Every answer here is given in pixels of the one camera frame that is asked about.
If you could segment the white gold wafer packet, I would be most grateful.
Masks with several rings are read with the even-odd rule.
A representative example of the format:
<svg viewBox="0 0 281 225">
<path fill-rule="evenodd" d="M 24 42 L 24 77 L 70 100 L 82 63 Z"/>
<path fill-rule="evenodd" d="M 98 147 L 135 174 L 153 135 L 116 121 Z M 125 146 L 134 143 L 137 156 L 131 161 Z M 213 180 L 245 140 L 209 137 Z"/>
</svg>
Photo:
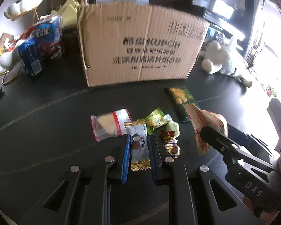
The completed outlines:
<svg viewBox="0 0 281 225">
<path fill-rule="evenodd" d="M 126 132 L 131 136 L 131 170 L 141 171 L 150 169 L 146 121 L 142 119 L 125 122 L 124 126 Z"/>
</svg>

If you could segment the beige orange snack bag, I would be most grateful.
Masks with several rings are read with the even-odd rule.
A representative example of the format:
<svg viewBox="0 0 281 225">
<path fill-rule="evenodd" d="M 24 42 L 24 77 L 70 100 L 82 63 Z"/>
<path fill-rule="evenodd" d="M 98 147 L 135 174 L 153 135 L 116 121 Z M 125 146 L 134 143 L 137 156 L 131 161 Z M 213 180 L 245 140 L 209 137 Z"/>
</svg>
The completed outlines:
<svg viewBox="0 0 281 225">
<path fill-rule="evenodd" d="M 201 110 L 193 103 L 186 104 L 184 108 L 194 129 L 194 138 L 199 155 L 206 154 L 210 149 L 210 145 L 200 136 L 200 132 L 203 127 L 212 127 L 213 129 L 223 133 L 226 137 L 228 136 L 227 121 L 221 114 Z"/>
</svg>

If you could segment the white shell bowl of snacks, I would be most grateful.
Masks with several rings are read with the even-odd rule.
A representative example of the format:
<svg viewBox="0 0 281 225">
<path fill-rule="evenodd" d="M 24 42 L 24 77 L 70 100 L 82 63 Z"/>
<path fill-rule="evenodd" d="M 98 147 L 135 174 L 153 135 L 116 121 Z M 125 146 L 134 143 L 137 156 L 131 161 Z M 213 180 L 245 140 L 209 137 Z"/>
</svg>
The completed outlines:
<svg viewBox="0 0 281 225">
<path fill-rule="evenodd" d="M 32 25 L 20 36 L 13 36 L 8 33 L 3 33 L 0 38 L 0 77 L 2 85 L 11 83 L 20 73 L 23 66 L 20 64 L 18 48 L 26 39 L 30 37 L 34 31 Z"/>
</svg>

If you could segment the green snack packet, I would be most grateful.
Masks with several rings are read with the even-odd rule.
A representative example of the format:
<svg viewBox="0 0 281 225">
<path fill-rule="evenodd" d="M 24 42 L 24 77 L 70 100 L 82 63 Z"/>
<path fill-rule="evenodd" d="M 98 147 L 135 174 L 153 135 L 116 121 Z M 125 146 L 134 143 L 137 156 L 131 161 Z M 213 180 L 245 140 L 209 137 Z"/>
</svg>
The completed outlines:
<svg viewBox="0 0 281 225">
<path fill-rule="evenodd" d="M 152 111 L 145 118 L 145 121 L 147 125 L 147 134 L 149 135 L 153 134 L 155 129 L 165 126 L 167 132 L 174 132 L 174 138 L 180 136 L 179 124 L 173 121 L 169 114 L 164 114 L 160 108 L 156 108 L 154 111 Z"/>
</svg>

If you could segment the small brown candy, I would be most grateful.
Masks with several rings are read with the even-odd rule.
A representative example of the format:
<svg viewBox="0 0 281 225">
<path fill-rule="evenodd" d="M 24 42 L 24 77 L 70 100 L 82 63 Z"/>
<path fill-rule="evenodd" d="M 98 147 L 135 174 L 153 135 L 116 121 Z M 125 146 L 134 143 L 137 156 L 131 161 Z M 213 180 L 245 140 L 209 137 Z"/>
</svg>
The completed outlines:
<svg viewBox="0 0 281 225">
<path fill-rule="evenodd" d="M 180 147 L 177 144 L 174 131 L 161 130 L 159 138 L 163 141 L 163 146 L 166 149 L 169 156 L 172 158 L 178 158 L 180 155 Z"/>
</svg>

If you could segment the grey chair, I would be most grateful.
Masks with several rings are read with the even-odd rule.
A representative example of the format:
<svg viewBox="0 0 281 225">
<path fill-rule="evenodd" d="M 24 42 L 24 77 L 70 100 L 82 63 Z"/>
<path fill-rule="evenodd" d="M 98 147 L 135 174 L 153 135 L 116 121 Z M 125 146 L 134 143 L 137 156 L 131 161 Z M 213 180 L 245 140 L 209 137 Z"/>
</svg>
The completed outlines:
<svg viewBox="0 0 281 225">
<path fill-rule="evenodd" d="M 279 140 L 275 147 L 275 151 L 281 152 L 281 102 L 277 98 L 272 98 L 267 108 L 268 114 L 275 126 Z"/>
</svg>

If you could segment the clear red-striped cracker packet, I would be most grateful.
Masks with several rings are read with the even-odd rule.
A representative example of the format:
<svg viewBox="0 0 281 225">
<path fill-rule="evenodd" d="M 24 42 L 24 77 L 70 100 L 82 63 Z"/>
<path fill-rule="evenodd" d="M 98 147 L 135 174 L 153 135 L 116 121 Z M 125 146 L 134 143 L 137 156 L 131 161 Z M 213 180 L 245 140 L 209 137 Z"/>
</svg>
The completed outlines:
<svg viewBox="0 0 281 225">
<path fill-rule="evenodd" d="M 99 116 L 91 115 L 91 127 L 95 141 L 100 142 L 110 137 L 127 134 L 125 122 L 132 122 L 130 113 L 125 108 Z"/>
</svg>

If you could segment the dark green chips bag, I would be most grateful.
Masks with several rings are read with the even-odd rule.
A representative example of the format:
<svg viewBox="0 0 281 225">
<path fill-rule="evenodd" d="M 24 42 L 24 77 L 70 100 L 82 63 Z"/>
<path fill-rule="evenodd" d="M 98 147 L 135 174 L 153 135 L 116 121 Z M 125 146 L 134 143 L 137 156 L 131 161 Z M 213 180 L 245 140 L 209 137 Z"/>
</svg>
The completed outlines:
<svg viewBox="0 0 281 225">
<path fill-rule="evenodd" d="M 181 123 L 190 122 L 190 117 L 185 110 L 187 104 L 194 104 L 199 107 L 198 103 L 194 99 L 193 95 L 187 89 L 186 86 L 174 86 L 164 88 L 165 93 L 170 98 L 175 110 L 178 113 Z"/>
</svg>

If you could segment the white plush toy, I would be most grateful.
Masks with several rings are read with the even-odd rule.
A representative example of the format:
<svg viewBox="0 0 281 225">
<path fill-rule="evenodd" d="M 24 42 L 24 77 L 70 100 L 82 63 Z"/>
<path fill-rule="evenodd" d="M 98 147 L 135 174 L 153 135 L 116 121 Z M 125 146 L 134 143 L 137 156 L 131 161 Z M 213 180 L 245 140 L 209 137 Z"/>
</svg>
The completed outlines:
<svg viewBox="0 0 281 225">
<path fill-rule="evenodd" d="M 220 73 L 236 78 L 247 88 L 252 86 L 253 82 L 244 78 L 247 62 L 237 50 L 221 45 L 215 40 L 209 43 L 203 58 L 201 66 L 206 73 Z"/>
</svg>

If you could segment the brown cardboard box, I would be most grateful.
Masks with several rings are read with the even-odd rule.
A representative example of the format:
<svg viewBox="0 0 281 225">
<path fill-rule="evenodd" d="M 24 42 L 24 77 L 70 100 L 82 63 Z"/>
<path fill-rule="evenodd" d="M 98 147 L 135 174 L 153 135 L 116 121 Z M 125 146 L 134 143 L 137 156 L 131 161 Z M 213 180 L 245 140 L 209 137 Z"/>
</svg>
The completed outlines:
<svg viewBox="0 0 281 225">
<path fill-rule="evenodd" d="M 186 79 L 209 23 L 192 14 L 132 2 L 80 7 L 78 39 L 88 87 Z"/>
</svg>

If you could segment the black piano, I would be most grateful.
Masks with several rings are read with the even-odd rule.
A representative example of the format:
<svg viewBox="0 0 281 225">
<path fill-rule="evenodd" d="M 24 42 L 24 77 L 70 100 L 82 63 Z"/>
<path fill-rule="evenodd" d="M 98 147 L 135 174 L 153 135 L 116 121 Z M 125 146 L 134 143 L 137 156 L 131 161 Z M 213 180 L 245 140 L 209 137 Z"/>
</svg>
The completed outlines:
<svg viewBox="0 0 281 225">
<path fill-rule="evenodd" d="M 236 36 L 243 42 L 246 38 L 241 28 L 245 19 L 245 11 L 226 0 L 182 0 L 185 12 L 199 16 L 227 34 Z"/>
</svg>

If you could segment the blue red snack carton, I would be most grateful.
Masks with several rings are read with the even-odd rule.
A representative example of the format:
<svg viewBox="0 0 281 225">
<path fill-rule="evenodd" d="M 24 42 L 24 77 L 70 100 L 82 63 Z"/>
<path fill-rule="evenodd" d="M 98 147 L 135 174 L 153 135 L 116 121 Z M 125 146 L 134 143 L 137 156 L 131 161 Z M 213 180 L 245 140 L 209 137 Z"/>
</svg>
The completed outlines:
<svg viewBox="0 0 281 225">
<path fill-rule="evenodd" d="M 62 56 L 62 19 L 60 15 L 49 17 L 34 24 L 40 55 L 45 59 Z"/>
</svg>

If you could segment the blue drink can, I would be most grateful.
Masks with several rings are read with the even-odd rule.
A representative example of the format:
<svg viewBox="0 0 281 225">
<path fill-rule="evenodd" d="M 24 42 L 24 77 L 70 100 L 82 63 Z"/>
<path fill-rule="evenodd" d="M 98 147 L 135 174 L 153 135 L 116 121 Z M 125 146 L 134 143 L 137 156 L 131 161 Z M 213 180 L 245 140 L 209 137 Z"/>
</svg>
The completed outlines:
<svg viewBox="0 0 281 225">
<path fill-rule="evenodd" d="M 18 56 L 28 77 L 34 78 L 43 70 L 37 40 L 29 37 L 18 46 Z"/>
</svg>

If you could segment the yellow paper bag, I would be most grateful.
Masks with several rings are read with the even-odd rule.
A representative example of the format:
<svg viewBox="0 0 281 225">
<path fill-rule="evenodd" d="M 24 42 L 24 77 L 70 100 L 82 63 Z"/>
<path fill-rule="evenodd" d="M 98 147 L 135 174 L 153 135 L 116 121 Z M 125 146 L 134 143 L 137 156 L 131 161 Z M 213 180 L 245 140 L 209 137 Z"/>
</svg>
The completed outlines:
<svg viewBox="0 0 281 225">
<path fill-rule="evenodd" d="M 60 16 L 63 27 L 75 26 L 77 24 L 78 8 L 80 4 L 76 0 L 67 0 L 58 11 L 52 10 L 50 17 Z"/>
</svg>

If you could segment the white shell dish on stand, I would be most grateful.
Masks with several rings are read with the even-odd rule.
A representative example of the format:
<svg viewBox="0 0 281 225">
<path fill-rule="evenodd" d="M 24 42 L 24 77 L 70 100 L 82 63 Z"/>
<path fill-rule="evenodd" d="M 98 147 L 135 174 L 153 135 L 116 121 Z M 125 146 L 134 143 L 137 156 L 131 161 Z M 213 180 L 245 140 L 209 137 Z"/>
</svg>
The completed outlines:
<svg viewBox="0 0 281 225">
<path fill-rule="evenodd" d="M 37 9 L 42 2 L 43 0 L 20 0 L 17 3 L 11 4 L 7 10 L 3 12 L 4 17 L 11 21 L 16 21 L 26 14 L 32 12 L 33 22 L 35 22 L 35 19 L 37 19 L 39 22 L 40 19 Z"/>
</svg>

